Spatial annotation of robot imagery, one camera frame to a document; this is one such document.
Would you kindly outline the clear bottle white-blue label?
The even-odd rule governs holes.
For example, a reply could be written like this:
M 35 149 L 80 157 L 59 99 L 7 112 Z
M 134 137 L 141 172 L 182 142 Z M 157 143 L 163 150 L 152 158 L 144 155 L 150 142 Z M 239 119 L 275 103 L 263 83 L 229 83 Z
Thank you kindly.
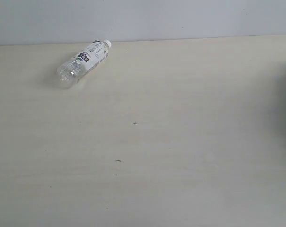
M 108 57 L 111 46 L 112 43 L 109 40 L 95 40 L 63 63 L 57 69 L 60 84 L 65 88 L 70 88 L 77 84 L 86 74 Z

